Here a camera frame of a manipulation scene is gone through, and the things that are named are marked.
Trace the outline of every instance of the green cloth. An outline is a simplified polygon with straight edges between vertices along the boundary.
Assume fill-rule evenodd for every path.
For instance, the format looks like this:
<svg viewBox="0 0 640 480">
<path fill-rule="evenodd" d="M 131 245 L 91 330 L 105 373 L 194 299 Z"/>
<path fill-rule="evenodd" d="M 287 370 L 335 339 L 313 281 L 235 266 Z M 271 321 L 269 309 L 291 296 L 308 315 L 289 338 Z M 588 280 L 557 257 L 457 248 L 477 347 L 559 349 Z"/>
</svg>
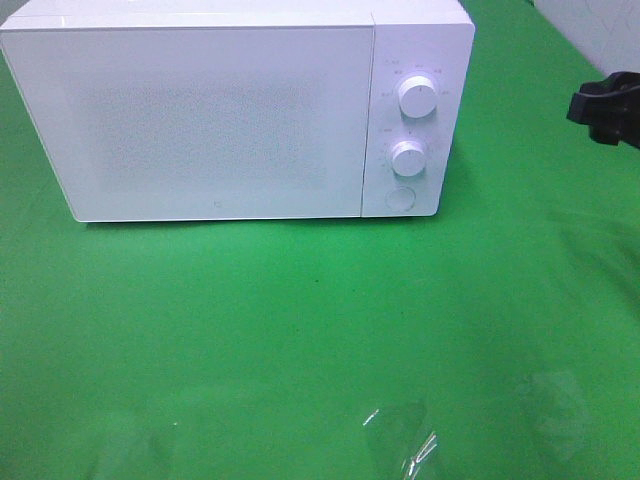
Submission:
<svg viewBox="0 0 640 480">
<path fill-rule="evenodd" d="M 640 151 L 466 6 L 433 218 L 75 223 L 0 66 L 0 478 L 401 479 L 431 431 L 417 478 L 640 477 Z"/>
</svg>

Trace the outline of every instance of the timer knob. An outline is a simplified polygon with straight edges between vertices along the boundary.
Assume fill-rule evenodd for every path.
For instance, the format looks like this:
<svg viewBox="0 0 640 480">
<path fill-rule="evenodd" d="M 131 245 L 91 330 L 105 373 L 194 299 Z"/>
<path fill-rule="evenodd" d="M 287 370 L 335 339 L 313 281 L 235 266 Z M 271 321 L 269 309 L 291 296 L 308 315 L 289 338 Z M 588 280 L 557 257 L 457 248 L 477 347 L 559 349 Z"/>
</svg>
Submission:
<svg viewBox="0 0 640 480">
<path fill-rule="evenodd" d="M 398 88 L 400 110 L 407 117 L 422 118 L 429 115 L 438 103 L 434 83 L 424 75 L 407 78 Z"/>
<path fill-rule="evenodd" d="M 402 177 L 419 174 L 427 163 L 424 148 L 418 142 L 400 142 L 391 152 L 391 167 Z"/>
</svg>

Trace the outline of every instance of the microwave oven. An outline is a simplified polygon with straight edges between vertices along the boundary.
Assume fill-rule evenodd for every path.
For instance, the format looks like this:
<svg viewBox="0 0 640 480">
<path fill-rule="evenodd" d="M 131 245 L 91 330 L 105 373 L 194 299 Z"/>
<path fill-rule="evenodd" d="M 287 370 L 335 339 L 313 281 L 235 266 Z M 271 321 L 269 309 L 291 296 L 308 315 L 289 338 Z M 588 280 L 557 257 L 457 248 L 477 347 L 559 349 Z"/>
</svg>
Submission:
<svg viewBox="0 0 640 480">
<path fill-rule="evenodd" d="M 456 0 L 31 0 L 2 51 L 81 222 L 432 215 Z"/>
</svg>

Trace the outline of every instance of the microwave door window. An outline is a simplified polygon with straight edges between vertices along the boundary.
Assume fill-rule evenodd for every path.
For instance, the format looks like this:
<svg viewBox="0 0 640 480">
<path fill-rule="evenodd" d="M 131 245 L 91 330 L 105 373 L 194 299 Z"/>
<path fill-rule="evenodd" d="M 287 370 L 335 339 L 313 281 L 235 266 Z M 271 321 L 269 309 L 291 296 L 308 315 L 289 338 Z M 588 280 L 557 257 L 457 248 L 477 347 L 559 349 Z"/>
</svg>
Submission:
<svg viewBox="0 0 640 480">
<path fill-rule="evenodd" d="M 79 220 L 360 215 L 369 27 L 8 37 Z"/>
</svg>

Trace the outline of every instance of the black clamp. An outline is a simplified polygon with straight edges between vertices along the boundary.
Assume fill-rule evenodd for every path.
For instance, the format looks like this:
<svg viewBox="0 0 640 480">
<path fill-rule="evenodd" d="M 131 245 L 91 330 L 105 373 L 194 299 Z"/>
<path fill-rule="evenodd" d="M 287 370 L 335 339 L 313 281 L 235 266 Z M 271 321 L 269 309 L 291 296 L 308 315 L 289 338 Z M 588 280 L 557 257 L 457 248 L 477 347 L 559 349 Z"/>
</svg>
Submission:
<svg viewBox="0 0 640 480">
<path fill-rule="evenodd" d="M 598 143 L 622 140 L 640 148 L 640 73 L 617 72 L 583 84 L 573 94 L 567 118 L 589 125 L 589 136 Z"/>
</svg>

